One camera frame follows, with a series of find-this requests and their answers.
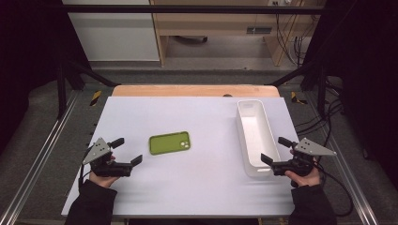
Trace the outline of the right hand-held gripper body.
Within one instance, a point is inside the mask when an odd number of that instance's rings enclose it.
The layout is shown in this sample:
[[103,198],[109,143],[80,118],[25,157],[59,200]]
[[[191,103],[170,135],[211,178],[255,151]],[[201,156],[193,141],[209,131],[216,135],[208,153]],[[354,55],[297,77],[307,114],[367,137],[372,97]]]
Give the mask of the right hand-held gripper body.
[[294,148],[291,148],[293,150],[291,159],[272,163],[271,169],[275,175],[284,175],[286,171],[291,171],[299,176],[306,176],[314,167],[314,157],[337,155],[335,151],[306,138],[296,144]]

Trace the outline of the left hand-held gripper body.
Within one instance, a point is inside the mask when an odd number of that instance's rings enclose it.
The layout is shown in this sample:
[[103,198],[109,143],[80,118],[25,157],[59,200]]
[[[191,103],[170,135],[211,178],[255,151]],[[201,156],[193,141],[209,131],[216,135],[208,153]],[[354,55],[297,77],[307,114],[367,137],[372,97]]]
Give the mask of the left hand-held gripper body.
[[129,177],[130,163],[118,163],[112,159],[112,149],[103,138],[98,138],[84,155],[83,164],[89,164],[91,171],[102,177]]

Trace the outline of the white plastic storage bin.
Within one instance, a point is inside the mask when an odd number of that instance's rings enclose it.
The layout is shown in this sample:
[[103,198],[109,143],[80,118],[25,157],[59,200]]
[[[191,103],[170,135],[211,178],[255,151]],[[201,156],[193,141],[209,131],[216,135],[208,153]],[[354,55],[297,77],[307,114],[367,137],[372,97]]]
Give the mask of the white plastic storage bin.
[[262,101],[250,99],[237,103],[237,131],[246,174],[255,178],[271,175],[272,169],[261,160],[261,155],[273,161],[281,158]]

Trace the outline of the green phone case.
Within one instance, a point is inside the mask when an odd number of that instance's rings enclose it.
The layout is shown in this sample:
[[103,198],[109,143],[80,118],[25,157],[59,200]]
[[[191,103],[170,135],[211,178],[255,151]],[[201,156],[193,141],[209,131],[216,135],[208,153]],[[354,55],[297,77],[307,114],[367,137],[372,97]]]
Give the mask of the green phone case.
[[155,135],[149,138],[149,153],[153,156],[185,151],[190,148],[191,140],[187,131]]

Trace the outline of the person's left hand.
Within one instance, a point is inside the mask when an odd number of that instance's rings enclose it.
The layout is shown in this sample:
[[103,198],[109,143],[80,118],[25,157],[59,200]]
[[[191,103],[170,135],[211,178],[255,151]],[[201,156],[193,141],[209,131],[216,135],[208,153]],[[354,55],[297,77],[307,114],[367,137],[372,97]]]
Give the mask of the person's left hand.
[[103,188],[109,188],[116,180],[118,180],[118,177],[102,177],[91,172],[89,174],[89,180]]

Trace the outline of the person's right hand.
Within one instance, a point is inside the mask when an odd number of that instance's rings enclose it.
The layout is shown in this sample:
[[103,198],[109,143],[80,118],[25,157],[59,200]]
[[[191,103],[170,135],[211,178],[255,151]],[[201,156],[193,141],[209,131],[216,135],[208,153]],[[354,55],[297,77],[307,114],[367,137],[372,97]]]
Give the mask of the person's right hand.
[[312,171],[306,176],[299,176],[291,171],[286,171],[284,175],[296,182],[299,187],[312,187],[321,184],[319,171],[316,168],[313,168]]

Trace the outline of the yellow black hazard tape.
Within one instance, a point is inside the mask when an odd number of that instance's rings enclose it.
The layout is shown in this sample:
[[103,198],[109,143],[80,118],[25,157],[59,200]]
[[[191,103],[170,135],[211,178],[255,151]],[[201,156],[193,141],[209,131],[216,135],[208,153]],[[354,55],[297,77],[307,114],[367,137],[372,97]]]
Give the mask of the yellow black hazard tape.
[[96,91],[90,101],[89,106],[95,106],[100,98],[101,91]]
[[308,101],[305,99],[298,99],[296,92],[291,92],[291,101],[293,103],[298,103],[302,105],[308,104]]

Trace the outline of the white table mat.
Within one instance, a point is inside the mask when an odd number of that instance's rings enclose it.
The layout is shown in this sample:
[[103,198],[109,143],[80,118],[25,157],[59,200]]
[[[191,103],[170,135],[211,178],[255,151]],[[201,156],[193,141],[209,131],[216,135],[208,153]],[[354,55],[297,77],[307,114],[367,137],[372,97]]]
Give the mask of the white table mat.
[[[120,218],[260,218],[293,211],[290,181],[246,174],[237,131],[237,103],[263,102],[274,138],[294,141],[296,131],[281,97],[109,97],[96,138],[124,138],[114,155],[143,161],[116,181],[114,214]],[[153,156],[149,138],[187,131],[191,148]]]

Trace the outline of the wooden table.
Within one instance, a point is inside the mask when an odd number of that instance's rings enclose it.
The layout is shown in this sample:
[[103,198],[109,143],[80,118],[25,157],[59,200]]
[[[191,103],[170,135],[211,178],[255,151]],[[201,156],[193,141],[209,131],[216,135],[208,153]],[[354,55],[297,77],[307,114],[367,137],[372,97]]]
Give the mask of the wooden table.
[[280,93],[272,85],[251,84],[134,84],[119,85],[113,97],[261,97],[278,98]]

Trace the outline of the black curtain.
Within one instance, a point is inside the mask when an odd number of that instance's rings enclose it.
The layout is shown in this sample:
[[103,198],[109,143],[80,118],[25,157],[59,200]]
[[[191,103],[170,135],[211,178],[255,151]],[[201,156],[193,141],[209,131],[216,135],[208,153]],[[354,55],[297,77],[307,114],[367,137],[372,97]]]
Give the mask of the black curtain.
[[29,93],[56,79],[61,57],[88,59],[62,0],[0,0],[0,154],[29,106]]
[[364,148],[398,189],[398,0],[326,0],[306,53],[343,81]]

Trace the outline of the white cabinet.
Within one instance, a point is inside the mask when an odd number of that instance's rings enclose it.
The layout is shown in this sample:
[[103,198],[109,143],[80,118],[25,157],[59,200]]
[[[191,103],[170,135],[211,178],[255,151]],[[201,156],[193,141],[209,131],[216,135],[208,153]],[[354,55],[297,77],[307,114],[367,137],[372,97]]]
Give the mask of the white cabinet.
[[70,13],[90,62],[159,61],[150,13]]

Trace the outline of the grey power strip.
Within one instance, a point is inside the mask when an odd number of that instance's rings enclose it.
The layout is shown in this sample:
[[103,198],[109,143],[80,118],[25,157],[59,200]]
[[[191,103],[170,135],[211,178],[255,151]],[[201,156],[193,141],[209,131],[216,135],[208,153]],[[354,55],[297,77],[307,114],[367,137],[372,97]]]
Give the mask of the grey power strip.
[[251,35],[267,35],[271,31],[272,28],[267,26],[248,26],[246,29],[246,33]]

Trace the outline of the wooden desk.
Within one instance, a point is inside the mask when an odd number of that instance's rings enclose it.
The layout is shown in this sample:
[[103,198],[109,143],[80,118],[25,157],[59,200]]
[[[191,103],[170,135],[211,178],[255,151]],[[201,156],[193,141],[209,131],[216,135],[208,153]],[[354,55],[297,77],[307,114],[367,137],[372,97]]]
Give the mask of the wooden desk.
[[[323,7],[327,0],[149,0],[149,4],[179,6]],[[320,19],[318,15],[154,13],[152,15],[161,59],[166,57],[166,39],[171,36],[248,36],[248,26],[267,26],[272,31],[261,37],[276,67],[288,55],[295,37],[309,38]]]

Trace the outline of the aluminium rail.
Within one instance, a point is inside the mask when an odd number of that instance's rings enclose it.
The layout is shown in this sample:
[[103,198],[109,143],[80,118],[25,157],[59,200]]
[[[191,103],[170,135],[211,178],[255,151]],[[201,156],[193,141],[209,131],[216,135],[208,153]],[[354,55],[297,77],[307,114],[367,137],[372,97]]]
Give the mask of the aluminium rail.
[[37,157],[35,158],[30,170],[25,176],[17,193],[14,195],[11,203],[0,217],[0,225],[14,225],[19,214],[21,213],[30,193],[50,156],[52,153],[65,124],[68,122],[71,112],[73,111],[76,102],[81,95],[80,91],[72,91],[67,101],[67,107],[63,114],[55,121],[54,126],[48,135],[45,143],[42,145]]
[[[305,92],[304,96],[308,99],[309,105],[314,111],[314,114],[316,116],[320,116],[316,110],[317,95],[313,92]],[[338,112],[338,108],[342,108],[342,103],[337,97],[331,96],[331,99],[328,99],[328,104],[325,105],[325,118],[327,119],[327,122],[320,128],[322,136],[325,139],[323,144],[337,153],[333,162],[339,172],[339,176],[342,179],[344,187],[352,198],[353,209],[357,212],[357,215],[361,220],[360,225],[379,225],[372,207],[368,203],[357,178],[351,171],[341,148],[332,134],[331,117]]]

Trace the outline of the black frame stand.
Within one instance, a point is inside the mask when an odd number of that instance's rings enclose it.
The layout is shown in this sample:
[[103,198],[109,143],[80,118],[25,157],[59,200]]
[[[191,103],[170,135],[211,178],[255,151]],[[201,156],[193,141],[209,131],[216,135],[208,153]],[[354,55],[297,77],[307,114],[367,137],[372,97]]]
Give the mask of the black frame stand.
[[325,113],[325,96],[326,96],[326,71],[320,62],[315,60],[308,62],[307,64],[295,69],[294,71],[282,76],[280,79],[270,82],[269,85],[278,87],[299,75],[303,75],[304,78],[301,82],[301,89],[303,91],[311,91],[317,86],[317,102],[316,110],[322,118],[326,117]]
[[56,70],[58,92],[58,119],[60,119],[67,111],[66,81],[69,81],[74,90],[83,90],[85,82],[81,78],[81,74],[88,75],[90,78],[108,87],[117,86],[116,82],[112,82],[100,76],[90,67],[82,66],[74,61],[61,62]]

